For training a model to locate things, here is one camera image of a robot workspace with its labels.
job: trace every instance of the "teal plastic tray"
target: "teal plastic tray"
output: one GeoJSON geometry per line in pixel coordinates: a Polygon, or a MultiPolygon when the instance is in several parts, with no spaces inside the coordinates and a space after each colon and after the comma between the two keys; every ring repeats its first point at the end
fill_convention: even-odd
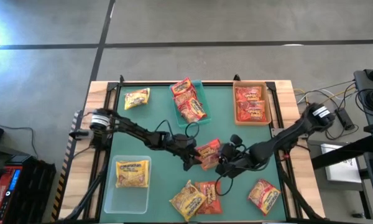
{"type": "MultiPolygon", "coordinates": [[[[207,114],[207,116],[205,118],[201,119],[197,123],[199,125],[208,124],[211,121],[211,113],[210,113],[210,109],[209,109],[209,104],[207,103],[205,89],[203,88],[203,84],[202,84],[201,80],[192,80],[192,84],[195,86],[196,96],[198,97],[199,102],[202,104],[203,110],[207,114]]],[[[180,128],[185,128],[186,126],[188,126],[188,122],[181,116],[181,113],[179,112],[175,102],[173,102],[173,105],[174,105],[175,116],[177,117],[178,126],[180,128]]]]}
{"type": "MultiPolygon", "coordinates": [[[[205,86],[205,94],[212,117],[210,123],[200,126],[199,134],[196,137],[198,146],[207,144],[216,138],[221,142],[229,142],[232,134],[237,134],[247,146],[271,139],[268,126],[239,126],[235,124],[232,86],[205,86]]],[[[117,112],[121,116],[131,119],[149,131],[153,131],[161,121],[167,119],[174,134],[185,132],[185,128],[180,128],[176,124],[172,108],[172,93],[169,92],[168,86],[123,86],[120,95],[122,97],[119,98],[117,112]],[[124,94],[147,87],[150,88],[149,103],[125,110],[124,94]]],[[[191,129],[189,132],[193,134],[195,128],[191,127],[191,129]]],[[[159,127],[158,131],[168,131],[167,125],[159,127]]],[[[144,214],[106,213],[103,203],[99,217],[100,223],[184,223],[184,218],[174,209],[169,200],[180,193],[188,180],[191,180],[192,183],[216,181],[219,177],[215,168],[204,171],[199,165],[184,171],[182,160],[178,156],[173,156],[166,151],[150,150],[142,141],[125,133],[113,134],[110,160],[117,155],[149,156],[151,158],[148,209],[144,214]]],[[[108,175],[111,173],[110,168],[111,166],[108,166],[108,175]]],[[[232,190],[220,197],[222,214],[197,215],[192,217],[190,222],[285,221],[286,215],[282,197],[276,200],[266,216],[247,199],[249,192],[259,179],[265,179],[280,189],[274,156],[271,156],[268,166],[264,170],[245,171],[234,179],[232,190]]],[[[230,184],[230,178],[222,178],[221,190],[225,192],[230,184]]],[[[110,178],[107,177],[104,198],[110,196],[110,185],[110,178]]]]}

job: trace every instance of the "instant noodle package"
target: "instant noodle package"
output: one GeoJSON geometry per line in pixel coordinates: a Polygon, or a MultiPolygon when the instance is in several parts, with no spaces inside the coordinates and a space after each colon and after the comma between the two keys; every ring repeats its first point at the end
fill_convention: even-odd
{"type": "Polygon", "coordinates": [[[234,82],[234,113],[238,125],[266,125],[271,121],[265,83],[234,82]]]}
{"type": "Polygon", "coordinates": [[[206,196],[191,184],[191,180],[188,180],[181,192],[176,194],[170,203],[188,222],[205,201],[206,196]]]}
{"type": "Polygon", "coordinates": [[[207,116],[189,78],[174,84],[171,91],[179,112],[188,123],[197,122],[207,116]]]}
{"type": "Polygon", "coordinates": [[[221,202],[219,201],[219,196],[216,193],[221,193],[221,183],[220,181],[209,181],[209,182],[196,182],[196,187],[200,190],[202,194],[204,194],[207,198],[203,205],[199,208],[197,211],[197,214],[206,214],[206,215],[212,215],[212,214],[222,214],[223,209],[221,208],[221,202]]]}
{"type": "Polygon", "coordinates": [[[280,190],[264,179],[259,179],[256,185],[249,193],[248,199],[251,200],[264,215],[268,215],[269,210],[280,195],[280,190]]]}
{"type": "Polygon", "coordinates": [[[124,109],[128,110],[135,106],[148,104],[149,94],[150,88],[144,88],[143,90],[136,90],[126,93],[124,98],[124,109]]]}
{"type": "Polygon", "coordinates": [[[203,170],[208,170],[218,165],[220,145],[219,139],[215,139],[204,146],[196,148],[196,151],[200,154],[197,159],[201,161],[201,168],[203,170]]]}

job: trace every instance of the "black robotic arm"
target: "black robotic arm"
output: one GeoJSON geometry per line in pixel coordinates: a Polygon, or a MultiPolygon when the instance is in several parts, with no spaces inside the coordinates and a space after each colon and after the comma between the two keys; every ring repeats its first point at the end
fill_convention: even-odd
{"type": "MultiPolygon", "coordinates": [[[[297,120],[295,124],[283,130],[269,141],[258,142],[240,151],[238,148],[242,146],[242,139],[234,134],[231,137],[231,142],[221,145],[219,165],[216,168],[216,172],[221,177],[228,176],[233,179],[246,170],[259,171],[265,169],[274,152],[284,150],[289,153],[297,144],[299,136],[302,134],[311,135],[315,131],[325,131],[333,124],[333,121],[334,115],[331,114],[325,106],[312,103],[306,108],[301,118],[297,120]]],[[[304,200],[282,168],[279,175],[289,187],[293,196],[298,200],[308,217],[312,219],[321,219],[304,200]]]]}
{"type": "Polygon", "coordinates": [[[97,109],[93,111],[90,129],[94,131],[92,142],[101,142],[102,134],[126,133],[139,140],[151,150],[165,150],[178,156],[183,161],[183,169],[189,170],[195,164],[201,162],[195,158],[200,154],[195,150],[196,140],[184,134],[175,134],[166,131],[148,131],[132,122],[129,118],[120,116],[116,111],[97,109]],[[108,129],[109,124],[113,122],[113,129],[108,129]]]}
{"type": "MultiPolygon", "coordinates": [[[[242,139],[234,134],[231,137],[231,142],[221,145],[219,165],[216,168],[216,172],[221,177],[228,176],[233,179],[245,170],[258,171],[265,169],[269,158],[275,151],[279,149],[289,151],[296,145],[300,135],[312,134],[315,131],[324,131],[332,125],[333,120],[334,116],[326,107],[313,103],[307,107],[301,118],[296,121],[293,126],[283,130],[269,141],[259,142],[243,151],[239,151],[238,147],[242,145],[242,139]]],[[[166,131],[148,131],[137,123],[133,123],[130,119],[120,116],[113,110],[103,108],[94,110],[90,129],[94,133],[90,146],[95,149],[106,147],[108,135],[120,132],[141,140],[145,146],[151,150],[165,150],[172,153],[174,156],[179,156],[183,161],[184,170],[190,169],[195,164],[201,164],[201,162],[195,158],[195,156],[200,156],[195,150],[195,138],[191,138],[184,134],[173,135],[166,131]]],[[[86,202],[91,198],[93,192],[106,175],[107,165],[108,161],[104,161],[103,168],[99,172],[97,178],[91,184],[81,202],[66,219],[75,220],[79,217],[86,202]]],[[[292,185],[290,179],[288,179],[287,174],[283,170],[281,170],[280,176],[284,179],[295,197],[301,201],[300,203],[307,215],[310,218],[320,218],[304,201],[303,197],[298,193],[297,188],[292,185]]]]}

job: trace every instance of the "green tabletop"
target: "green tabletop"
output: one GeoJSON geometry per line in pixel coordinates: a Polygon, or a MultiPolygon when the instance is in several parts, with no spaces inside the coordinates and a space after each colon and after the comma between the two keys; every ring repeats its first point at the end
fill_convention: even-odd
{"type": "MultiPolygon", "coordinates": [[[[164,119],[170,121],[174,134],[184,133],[177,125],[173,108],[172,93],[167,86],[151,86],[148,105],[142,105],[124,110],[124,94],[133,90],[146,88],[143,86],[125,86],[121,88],[118,112],[121,116],[130,118],[133,122],[153,131],[164,119]]],[[[237,134],[247,146],[255,142],[270,139],[268,126],[236,126],[234,124],[233,93],[231,86],[205,86],[206,99],[210,106],[212,119],[208,124],[200,126],[196,137],[198,146],[219,138],[221,142],[228,142],[232,134],[237,134]]],[[[159,130],[168,131],[166,124],[159,130]]],[[[194,128],[188,130],[193,134],[194,128]]],[[[104,200],[100,223],[108,222],[184,222],[183,217],[172,207],[169,200],[179,193],[188,180],[192,182],[215,181],[219,175],[210,169],[203,171],[199,165],[189,171],[182,169],[179,157],[173,157],[166,151],[152,151],[139,140],[123,133],[116,133],[113,137],[110,162],[115,155],[150,156],[152,159],[152,173],[150,176],[149,204],[145,214],[110,214],[104,211],[104,200]]],[[[108,188],[106,180],[104,198],[108,188]]],[[[279,178],[274,156],[271,157],[266,169],[260,172],[245,171],[234,179],[231,191],[221,197],[223,214],[198,215],[190,222],[231,222],[255,220],[284,221],[285,210],[282,198],[279,197],[267,216],[247,199],[247,196],[258,179],[265,179],[280,189],[279,178]]],[[[224,192],[231,183],[229,178],[221,179],[221,188],[224,192]]]]}

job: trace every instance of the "concrete floor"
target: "concrete floor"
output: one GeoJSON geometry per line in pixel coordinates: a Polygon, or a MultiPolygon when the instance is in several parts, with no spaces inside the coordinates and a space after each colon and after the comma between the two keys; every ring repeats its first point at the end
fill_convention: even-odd
{"type": "MultiPolygon", "coordinates": [[[[0,1],[0,45],[97,44],[108,4],[0,1]]],[[[106,42],[371,39],[373,0],[117,0],[106,42]]],[[[96,49],[0,50],[0,122],[33,127],[39,156],[58,168],[95,57],[96,49]]],[[[292,80],[295,88],[310,90],[352,80],[355,70],[365,68],[373,68],[373,44],[106,49],[97,80],[118,80],[120,74],[127,80],[224,80],[237,73],[242,79],[292,80]]],[[[352,100],[347,111],[360,127],[367,124],[352,100]]],[[[339,124],[331,131],[337,133],[339,124]]],[[[339,141],[365,135],[360,129],[339,141]]],[[[319,134],[312,139],[325,140],[319,134]]],[[[33,154],[28,132],[7,130],[3,144],[33,154]]],[[[358,194],[320,191],[328,218],[373,223],[349,216],[361,212],[358,194]]]]}

